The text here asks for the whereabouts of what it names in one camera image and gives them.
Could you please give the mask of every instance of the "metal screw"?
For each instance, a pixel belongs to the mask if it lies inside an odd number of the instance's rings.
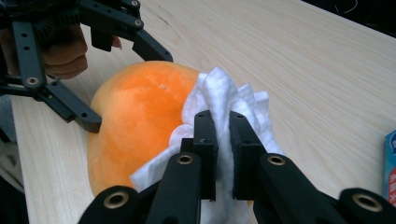
[[[36,77],[28,77],[28,78],[26,78],[26,82],[29,85],[35,85],[35,84],[38,83],[38,78],[36,78]]]
[[[193,161],[194,161],[194,158],[189,155],[181,155],[181,156],[177,157],[177,162],[182,165],[190,164]]]
[[[118,191],[108,195],[103,205],[108,209],[115,209],[125,205],[129,200],[129,194],[125,191]]]
[[[358,206],[372,212],[380,212],[383,209],[381,203],[379,203],[375,198],[363,193],[354,194],[352,199]]]
[[[268,157],[268,161],[271,162],[273,165],[284,165],[286,161],[278,156],[270,156]]]

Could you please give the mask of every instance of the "white tissue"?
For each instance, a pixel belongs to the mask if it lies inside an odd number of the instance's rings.
[[[201,223],[247,223],[248,204],[233,199],[233,153],[231,150],[230,111],[247,117],[268,152],[283,154],[271,130],[268,113],[268,94],[253,92],[249,85],[236,88],[232,79],[220,68],[209,74],[201,73],[182,111],[183,124],[169,140],[169,148],[130,176],[134,188],[140,192],[163,176],[171,156],[180,151],[182,138],[193,138],[194,116],[210,110],[215,123],[219,154],[217,163],[216,201],[202,201]]]

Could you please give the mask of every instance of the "blue package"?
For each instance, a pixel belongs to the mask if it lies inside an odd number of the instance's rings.
[[[396,130],[385,137],[384,197],[396,206]]]

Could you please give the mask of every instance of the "wooden table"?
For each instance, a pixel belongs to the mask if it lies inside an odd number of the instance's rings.
[[[396,129],[394,38],[297,0],[141,4],[145,29],[176,63],[220,66],[269,92],[277,142],[319,190],[382,192],[384,137]],[[89,69],[64,83],[89,104],[107,78],[142,61],[122,45],[90,48]],[[12,103],[31,223],[77,223],[92,201],[87,134],[42,103]]]

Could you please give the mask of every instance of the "cantaloupe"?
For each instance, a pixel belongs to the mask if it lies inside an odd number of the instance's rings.
[[[129,175],[168,147],[198,74],[176,63],[136,63],[99,88],[92,109],[102,126],[88,136],[94,196],[115,185],[133,187]]]

